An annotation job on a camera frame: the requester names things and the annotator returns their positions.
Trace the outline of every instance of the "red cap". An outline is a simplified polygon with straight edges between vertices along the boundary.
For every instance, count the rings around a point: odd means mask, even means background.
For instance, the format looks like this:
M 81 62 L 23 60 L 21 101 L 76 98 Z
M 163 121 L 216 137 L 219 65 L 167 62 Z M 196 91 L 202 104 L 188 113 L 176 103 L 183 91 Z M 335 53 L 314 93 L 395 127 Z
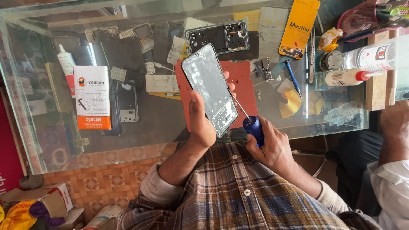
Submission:
M 370 72 L 368 72 L 368 71 L 359 71 L 356 75 L 355 75 L 355 78 L 356 78 L 356 80 L 357 81 L 366 81 L 366 80 L 368 80 L 369 78 L 371 78 L 371 77 L 365 77 L 364 75 L 365 74 L 369 74 Z

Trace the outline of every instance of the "glue tube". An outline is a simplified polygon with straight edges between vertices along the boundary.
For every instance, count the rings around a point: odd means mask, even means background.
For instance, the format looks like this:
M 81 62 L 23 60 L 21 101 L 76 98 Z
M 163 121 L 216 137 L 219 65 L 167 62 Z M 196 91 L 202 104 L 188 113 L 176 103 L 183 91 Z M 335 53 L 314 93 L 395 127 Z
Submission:
M 332 71 L 325 77 L 325 82 L 329 86 L 356 86 L 370 77 L 385 75 L 384 73 L 369 73 L 360 68 L 353 68 L 349 70 Z
M 70 87 L 71 97 L 75 98 L 75 83 L 74 83 L 74 71 L 72 67 L 75 64 L 72 54 L 66 52 L 63 45 L 60 46 L 61 53 L 57 54 L 61 67 L 63 68 L 64 75 L 67 78 L 68 86 Z

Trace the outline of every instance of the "cleaner bottle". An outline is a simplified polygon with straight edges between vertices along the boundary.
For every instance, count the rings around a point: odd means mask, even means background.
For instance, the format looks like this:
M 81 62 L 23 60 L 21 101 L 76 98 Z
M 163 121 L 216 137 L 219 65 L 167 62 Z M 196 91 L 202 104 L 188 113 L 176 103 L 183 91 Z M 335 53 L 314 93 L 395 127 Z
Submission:
M 74 70 L 72 67 L 75 64 L 72 54 L 66 52 L 63 45 L 60 46 L 61 53 L 57 54 L 61 67 L 63 68 L 64 75 L 67 78 L 68 86 L 70 87 L 71 97 L 75 98 L 75 83 L 74 83 Z
M 350 70 L 332 71 L 325 77 L 325 82 L 329 86 L 356 86 L 368 80 L 370 77 L 384 75 L 384 73 L 369 73 L 360 68 Z
M 344 53 L 342 69 L 386 71 L 409 68 L 409 34 Z

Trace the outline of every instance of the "pink basket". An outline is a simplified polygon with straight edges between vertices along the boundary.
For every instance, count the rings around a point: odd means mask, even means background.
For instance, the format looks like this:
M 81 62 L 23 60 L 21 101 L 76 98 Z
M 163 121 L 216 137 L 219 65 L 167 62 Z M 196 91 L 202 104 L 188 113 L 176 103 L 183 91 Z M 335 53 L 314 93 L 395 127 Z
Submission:
M 370 29 L 379 25 L 378 20 L 376 19 L 376 4 L 386 3 L 389 0 L 367 0 L 366 2 L 356 6 L 353 9 L 346 11 L 344 14 L 341 15 L 341 18 L 338 21 L 338 28 L 344 31 L 343 36 L 348 36 L 354 34 L 356 32 Z M 399 11 L 399 14 L 405 15 L 408 11 L 402 10 Z M 385 28 L 379 29 L 375 31 L 375 34 L 382 33 L 387 30 L 393 30 L 400 28 L 399 26 L 395 28 Z M 351 40 L 348 42 L 355 42 L 359 39 L 369 37 L 371 35 L 367 35 L 361 38 L 357 38 L 355 40 Z

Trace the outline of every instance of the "blue screwdriver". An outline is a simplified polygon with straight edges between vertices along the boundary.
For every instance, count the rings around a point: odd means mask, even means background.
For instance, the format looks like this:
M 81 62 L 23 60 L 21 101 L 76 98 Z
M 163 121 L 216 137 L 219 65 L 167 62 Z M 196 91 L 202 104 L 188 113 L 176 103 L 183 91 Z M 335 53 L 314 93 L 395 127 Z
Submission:
M 257 140 L 257 145 L 259 147 L 264 145 L 264 134 L 261 128 L 260 120 L 256 116 L 248 116 L 247 113 L 244 111 L 243 107 L 241 107 L 240 103 L 237 99 L 233 96 L 231 91 L 229 90 L 231 97 L 237 102 L 238 106 L 243 111 L 246 118 L 243 120 L 243 127 L 246 129 L 246 132 L 253 135 Z
M 292 84 L 294 85 L 295 90 L 298 92 L 298 94 L 300 95 L 300 98 L 302 100 L 303 97 L 301 96 L 301 93 L 300 93 L 300 87 L 298 86 L 297 80 L 295 79 L 294 74 L 292 73 L 292 70 L 291 70 L 291 67 L 290 67 L 290 62 L 288 60 L 285 60 L 283 63 L 285 64 L 288 71 L 290 72 L 290 76 L 291 76 L 291 79 L 292 79 Z

